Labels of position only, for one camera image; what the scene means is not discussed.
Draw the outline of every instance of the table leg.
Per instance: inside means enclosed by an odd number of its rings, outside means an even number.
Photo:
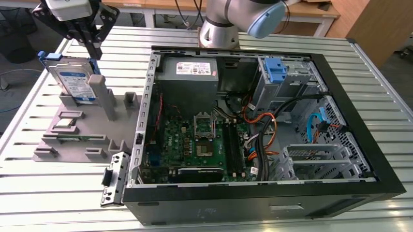
[[[143,10],[144,15],[144,23],[147,28],[155,28],[155,10],[153,9],[144,9]]]
[[[322,19],[322,23],[316,27],[314,37],[324,37],[332,22],[334,22],[334,18],[323,18]]]

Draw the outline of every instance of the power supply label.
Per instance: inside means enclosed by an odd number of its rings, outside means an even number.
[[[78,101],[93,101],[96,95],[88,85],[88,78],[81,72],[58,72],[60,80],[70,93],[72,97]]]
[[[177,62],[176,74],[180,75],[211,75],[209,63]]]

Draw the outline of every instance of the ram slot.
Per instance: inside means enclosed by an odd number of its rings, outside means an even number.
[[[224,123],[223,139],[225,149],[225,170],[232,177],[243,172],[243,161],[239,152],[236,124]]]

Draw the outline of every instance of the open computer tower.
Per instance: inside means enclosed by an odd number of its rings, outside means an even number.
[[[101,205],[144,225],[332,217],[405,192],[304,53],[153,47],[132,152],[108,172]]]

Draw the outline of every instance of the metal table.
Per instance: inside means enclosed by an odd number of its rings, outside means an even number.
[[[324,55],[407,193],[318,220],[156,227],[159,231],[413,231],[413,114],[356,44],[344,39],[240,34],[241,49]],[[114,94],[141,93],[149,46],[196,46],[196,32],[114,27],[98,61]],[[64,40],[57,52],[85,57],[85,48]],[[60,88],[44,71],[0,140],[1,231],[110,231],[144,229],[125,207],[98,207],[102,164],[36,163],[30,160],[60,104]]]

